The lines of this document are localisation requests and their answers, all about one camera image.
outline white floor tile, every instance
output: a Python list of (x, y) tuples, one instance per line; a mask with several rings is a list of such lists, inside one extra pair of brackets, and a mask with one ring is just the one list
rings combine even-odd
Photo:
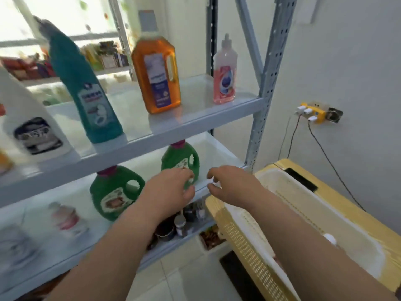
[(173, 301), (173, 299), (170, 290), (168, 289), (167, 281), (164, 280), (163, 282), (153, 286), (138, 298), (130, 299), (129, 301)]
[(153, 263), (135, 276), (127, 296), (127, 301), (134, 300), (165, 279), (162, 263), (160, 261)]
[(167, 277), (174, 301), (241, 301), (219, 259), (231, 250), (227, 245), (203, 255)]
[(196, 237), (190, 239), (187, 243), (161, 259), (166, 276), (202, 256), (203, 253), (195, 239)]

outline black mat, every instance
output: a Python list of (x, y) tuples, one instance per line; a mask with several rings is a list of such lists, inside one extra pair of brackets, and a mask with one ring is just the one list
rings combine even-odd
[(265, 301), (234, 251), (221, 258), (220, 264), (243, 301)]

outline left arm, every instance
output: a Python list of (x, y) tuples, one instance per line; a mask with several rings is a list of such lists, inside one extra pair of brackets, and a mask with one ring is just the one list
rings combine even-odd
[(150, 179), (138, 200), (118, 218), (93, 250), (51, 292), (48, 301), (125, 301), (139, 263), (160, 222), (195, 195), (189, 169), (167, 169)]

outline green bottle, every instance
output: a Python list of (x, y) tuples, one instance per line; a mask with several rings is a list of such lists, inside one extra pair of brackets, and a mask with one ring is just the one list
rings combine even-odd
[[(136, 181), (139, 187), (128, 184)], [(145, 181), (123, 166), (113, 166), (98, 172), (89, 192), (96, 210), (109, 221), (115, 221), (141, 193)]]
[(168, 146), (162, 157), (162, 170), (171, 168), (189, 168), (194, 178), (186, 182), (184, 189), (192, 185), (199, 176), (199, 156), (194, 147), (185, 140)]

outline black label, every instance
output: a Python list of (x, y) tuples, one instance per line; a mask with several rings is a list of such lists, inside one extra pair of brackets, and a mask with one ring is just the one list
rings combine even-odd
[(41, 117), (35, 117), (14, 130), (14, 137), (32, 155), (52, 151), (63, 145), (51, 127)]

